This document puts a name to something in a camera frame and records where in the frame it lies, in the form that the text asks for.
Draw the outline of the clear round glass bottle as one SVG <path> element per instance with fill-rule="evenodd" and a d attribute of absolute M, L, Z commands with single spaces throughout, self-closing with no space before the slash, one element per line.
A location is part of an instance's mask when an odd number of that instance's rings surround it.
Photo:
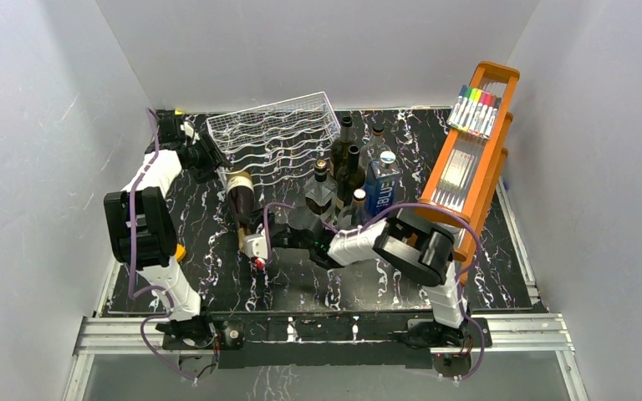
<path fill-rule="evenodd" d="M 327 161 L 316 160 L 313 176 L 304 186 L 304 199 L 306 206 L 325 222 L 331 222 L 333 217 L 335 190 Z"/>

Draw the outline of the clear labelled glass bottle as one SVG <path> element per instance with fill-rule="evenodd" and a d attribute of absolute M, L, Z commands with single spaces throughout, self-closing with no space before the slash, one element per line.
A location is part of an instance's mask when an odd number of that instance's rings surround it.
<path fill-rule="evenodd" d="M 364 206 L 365 201 L 366 192 L 363 189 L 354 190 L 351 202 L 338 215 L 337 227 L 340 230 L 353 230 L 370 220 Z"/>

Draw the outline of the dark wine bottle gold cap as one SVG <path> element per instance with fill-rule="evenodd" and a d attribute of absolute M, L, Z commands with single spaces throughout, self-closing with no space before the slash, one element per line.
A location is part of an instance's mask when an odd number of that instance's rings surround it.
<path fill-rule="evenodd" d="M 360 147 L 351 145 L 348 151 L 347 164 L 339 168 L 337 174 L 337 192 L 335 206 L 343 210 L 353 199 L 353 193 L 361 189 L 365 182 L 364 169 L 359 165 Z"/>

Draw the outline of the brown rack bottle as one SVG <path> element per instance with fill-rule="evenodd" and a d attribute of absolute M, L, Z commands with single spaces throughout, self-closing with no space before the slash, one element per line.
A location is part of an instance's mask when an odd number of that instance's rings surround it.
<path fill-rule="evenodd" d="M 353 119 L 345 115 L 340 121 L 339 137 L 331 145 L 330 173 L 336 180 L 339 170 L 348 163 L 348 152 L 351 145 L 354 145 L 354 138 L 351 132 Z"/>

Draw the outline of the blue square glass bottle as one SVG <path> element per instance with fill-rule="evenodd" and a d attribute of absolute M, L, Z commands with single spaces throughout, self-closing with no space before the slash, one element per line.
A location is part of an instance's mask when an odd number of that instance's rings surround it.
<path fill-rule="evenodd" d="M 378 158 L 370 161 L 364 185 L 364 207 L 370 216 L 377 216 L 394 204 L 401 176 L 396 155 L 390 150 L 381 151 Z"/>

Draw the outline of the clear ribbed glass bottle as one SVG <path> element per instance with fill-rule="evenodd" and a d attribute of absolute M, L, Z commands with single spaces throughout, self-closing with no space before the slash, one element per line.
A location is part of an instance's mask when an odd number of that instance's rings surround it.
<path fill-rule="evenodd" d="M 360 149 L 359 165 L 367 169 L 369 163 L 377 160 L 383 151 L 389 149 L 385 143 L 385 126 L 383 124 L 374 124 L 369 141 Z"/>

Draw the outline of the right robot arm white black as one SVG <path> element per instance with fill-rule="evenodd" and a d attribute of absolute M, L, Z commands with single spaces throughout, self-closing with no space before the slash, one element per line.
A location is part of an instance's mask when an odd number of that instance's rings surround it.
<path fill-rule="evenodd" d="M 414 348 L 467 347 L 472 321 L 462 294 L 461 276 L 468 272 L 455 254 L 453 231 L 417 214 L 431 209 L 469 234 L 474 231 L 458 215 L 423 203 L 391 206 L 365 223 L 340 230 L 324 222 L 307 206 L 291 207 L 288 221 L 277 223 L 268 207 L 239 218 L 247 230 L 242 251 L 256 265 L 265 266 L 274 248 L 308 251 L 311 261 L 325 270 L 382 259 L 425 288 L 433 318 L 411 319 L 398 341 Z"/>

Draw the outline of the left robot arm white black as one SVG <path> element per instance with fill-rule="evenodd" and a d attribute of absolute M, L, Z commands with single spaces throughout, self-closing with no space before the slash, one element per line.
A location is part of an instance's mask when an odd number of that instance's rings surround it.
<path fill-rule="evenodd" d="M 115 260 L 130 270 L 130 299 L 151 292 L 163 305 L 165 321 L 157 330 L 186 346 L 206 348 L 217 327 L 181 270 L 166 197 L 182 172 L 206 183 L 230 163 L 209 135 L 199 136 L 180 115 L 149 109 L 147 116 L 152 141 L 142 165 L 122 190 L 104 197 L 110 245 Z"/>

